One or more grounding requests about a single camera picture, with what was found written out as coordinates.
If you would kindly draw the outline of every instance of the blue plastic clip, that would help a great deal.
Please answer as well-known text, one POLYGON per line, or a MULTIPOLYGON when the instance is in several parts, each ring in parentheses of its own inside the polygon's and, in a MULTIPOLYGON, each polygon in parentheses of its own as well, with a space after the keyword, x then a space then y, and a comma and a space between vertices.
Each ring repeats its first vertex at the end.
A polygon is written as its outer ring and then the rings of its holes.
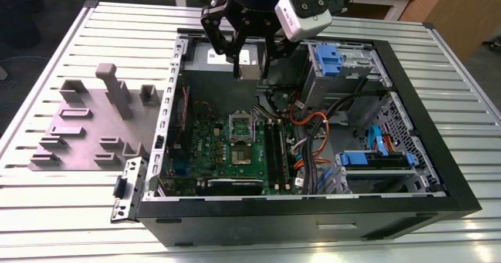
POLYGON ((331 168, 329 167, 329 170, 319 177, 318 184, 315 185, 315 189, 319 189, 319 187, 323 185, 323 182, 329 178, 330 174, 331 174, 331 168))
POLYGON ((341 165, 347 165, 349 160, 347 160, 347 155, 346 154, 339 154, 338 159, 341 160, 341 165))
POLYGON ((365 153, 345 153, 351 165, 367 165, 367 158, 365 153))
POLYGON ((335 76, 342 67, 342 55, 338 54, 337 48, 330 45, 315 45, 315 57, 321 66, 323 76, 335 76))
POLYGON ((406 157, 406 162, 408 162, 408 166, 410 167, 414 167, 415 165, 415 160, 414 160, 414 156, 411 153, 406 153, 404 154, 404 157, 406 157))

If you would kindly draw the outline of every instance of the motherboard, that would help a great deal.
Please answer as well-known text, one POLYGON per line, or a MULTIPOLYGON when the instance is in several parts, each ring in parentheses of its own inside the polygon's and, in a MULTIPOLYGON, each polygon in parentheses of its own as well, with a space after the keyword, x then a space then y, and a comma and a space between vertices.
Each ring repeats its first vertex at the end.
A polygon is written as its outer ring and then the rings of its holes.
POLYGON ((171 159, 165 195, 294 194, 287 137, 291 126, 234 113, 193 123, 189 159, 171 159))

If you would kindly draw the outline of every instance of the ram slot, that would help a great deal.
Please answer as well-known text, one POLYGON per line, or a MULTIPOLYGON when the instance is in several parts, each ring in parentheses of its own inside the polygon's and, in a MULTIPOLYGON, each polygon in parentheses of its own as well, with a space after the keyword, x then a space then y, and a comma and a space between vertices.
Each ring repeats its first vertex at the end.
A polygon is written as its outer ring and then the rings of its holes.
POLYGON ((289 175, 289 163, 287 163, 287 148, 285 143, 285 131, 283 131, 283 123, 279 122, 279 148, 281 148, 281 163, 283 165, 283 178, 285 184, 289 184, 290 175, 289 175))
POLYGON ((282 154, 282 140, 281 140, 281 132, 279 132, 279 125, 273 124, 273 154, 274 154, 274 165, 275 165, 275 173, 278 175, 278 184, 281 187, 285 186, 285 171, 286 168, 283 166, 283 154, 282 154))
POLYGON ((266 153, 266 166, 267 166, 267 185, 270 188, 278 183, 278 175, 275 171, 274 163, 274 151, 273 151, 273 133, 271 124, 265 125, 265 153, 266 153))

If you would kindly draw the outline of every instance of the metal bracket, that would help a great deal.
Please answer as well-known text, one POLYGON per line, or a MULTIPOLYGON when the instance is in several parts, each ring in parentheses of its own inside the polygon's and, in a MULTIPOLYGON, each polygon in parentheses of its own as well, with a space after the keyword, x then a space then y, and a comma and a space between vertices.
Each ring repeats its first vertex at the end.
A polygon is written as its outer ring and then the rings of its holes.
POLYGON ((245 143, 250 144, 253 142, 253 126, 251 126, 251 116, 250 114, 247 114, 245 111, 239 112, 234 112, 230 116, 229 116, 229 142, 233 144, 235 143, 237 141, 243 141, 245 143), (235 121, 242 121, 241 123, 245 125, 247 125, 247 130, 249 130, 249 134, 245 134, 245 135, 235 135, 233 130, 234 130, 234 125, 235 125, 235 121))
POLYGON ((266 79, 270 62, 277 58, 287 58, 299 42, 290 42, 286 37, 279 42, 274 41, 274 34, 279 29, 279 22, 274 12, 253 11, 241 6, 234 0, 227 0, 223 5, 202 8, 201 24, 210 44, 218 55, 226 55, 233 63, 233 77, 242 78, 239 68, 239 50, 249 36, 265 37, 265 56, 262 57, 261 77, 266 79), (222 17, 234 28, 230 41, 219 30, 222 17))
POLYGON ((129 159, 125 164, 122 175, 114 184, 113 211, 110 213, 110 223, 138 222, 135 219, 137 209, 143 190, 147 162, 141 157, 129 159))

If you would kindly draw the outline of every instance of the blue cable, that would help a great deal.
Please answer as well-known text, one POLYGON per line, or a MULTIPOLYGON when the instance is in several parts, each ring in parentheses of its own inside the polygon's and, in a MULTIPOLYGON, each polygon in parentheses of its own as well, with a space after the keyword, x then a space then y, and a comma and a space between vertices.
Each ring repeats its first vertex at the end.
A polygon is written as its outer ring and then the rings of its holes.
POLYGON ((3 60, 0 60, 0 63, 2 63, 2 62, 7 62, 9 60, 13 60, 13 59, 22 59, 22 58, 30 58, 30 59, 42 59, 42 60, 46 60, 46 61, 49 61, 49 59, 47 58, 43 58, 43 57, 41 57, 41 56, 14 56, 14 57, 11 57, 11 58, 7 58, 7 59, 3 59, 3 60))
POLYGON ((378 151, 382 153, 383 156, 386 156, 387 151, 383 148, 381 130, 375 125, 371 125, 370 128, 369 128, 369 137, 367 137, 367 148, 369 148, 369 150, 371 150, 371 148, 373 148, 374 140, 375 140, 375 146, 377 146, 378 151))

